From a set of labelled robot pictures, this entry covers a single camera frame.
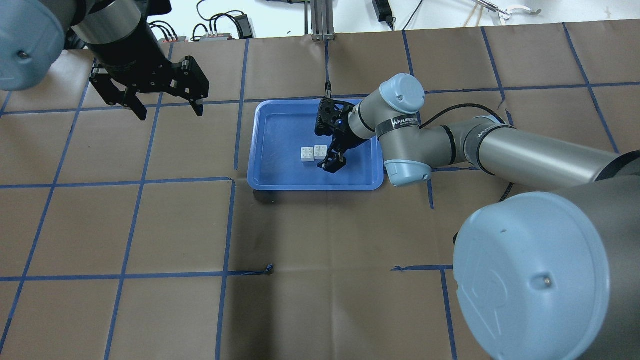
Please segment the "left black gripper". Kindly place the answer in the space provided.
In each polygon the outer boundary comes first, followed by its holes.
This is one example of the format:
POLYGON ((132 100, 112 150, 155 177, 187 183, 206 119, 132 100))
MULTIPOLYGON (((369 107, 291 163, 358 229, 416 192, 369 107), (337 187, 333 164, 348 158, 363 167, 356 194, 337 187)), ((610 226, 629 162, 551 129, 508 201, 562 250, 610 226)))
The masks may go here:
POLYGON ((121 105, 146 121, 147 109, 137 94, 164 92, 186 100, 198 117, 210 81, 192 55, 172 63, 154 38, 148 23, 140 22, 131 34, 106 44, 88 44, 97 63, 89 81, 110 106, 121 105))

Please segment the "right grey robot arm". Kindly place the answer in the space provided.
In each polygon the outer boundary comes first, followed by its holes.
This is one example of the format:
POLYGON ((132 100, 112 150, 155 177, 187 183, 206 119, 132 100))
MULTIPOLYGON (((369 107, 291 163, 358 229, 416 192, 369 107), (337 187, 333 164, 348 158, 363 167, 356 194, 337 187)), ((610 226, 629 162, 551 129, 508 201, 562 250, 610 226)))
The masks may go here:
POLYGON ((412 75, 382 82, 360 103, 320 100, 317 136, 331 137, 318 167, 381 146, 394 187, 427 182, 467 162, 531 187, 476 210, 455 237, 456 296, 473 337, 493 360, 639 358, 639 152, 606 152, 519 130, 485 115, 429 128, 425 89, 412 75))

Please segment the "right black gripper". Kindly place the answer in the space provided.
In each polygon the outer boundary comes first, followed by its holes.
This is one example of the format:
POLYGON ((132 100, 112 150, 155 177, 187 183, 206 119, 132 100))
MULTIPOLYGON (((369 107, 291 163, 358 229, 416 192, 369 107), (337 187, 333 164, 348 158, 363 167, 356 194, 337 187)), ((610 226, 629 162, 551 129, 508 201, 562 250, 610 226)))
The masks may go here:
POLYGON ((349 117, 355 104, 331 98, 321 98, 314 126, 315 136, 331 137, 326 157, 318 163, 318 168, 334 174, 346 166, 345 152, 364 144, 367 139, 357 136, 352 130, 349 117))

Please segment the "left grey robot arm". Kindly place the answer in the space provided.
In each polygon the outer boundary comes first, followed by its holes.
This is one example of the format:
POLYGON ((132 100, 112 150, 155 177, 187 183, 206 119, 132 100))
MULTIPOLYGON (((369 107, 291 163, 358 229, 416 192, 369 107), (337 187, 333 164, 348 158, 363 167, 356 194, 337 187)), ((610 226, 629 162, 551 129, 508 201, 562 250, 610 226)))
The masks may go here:
POLYGON ((72 31, 96 58, 89 82, 105 104, 145 120, 138 94, 167 93, 204 113, 210 81, 194 57, 165 56, 147 21, 172 11, 169 0, 3 0, 0 70, 3 91, 40 84, 72 31))

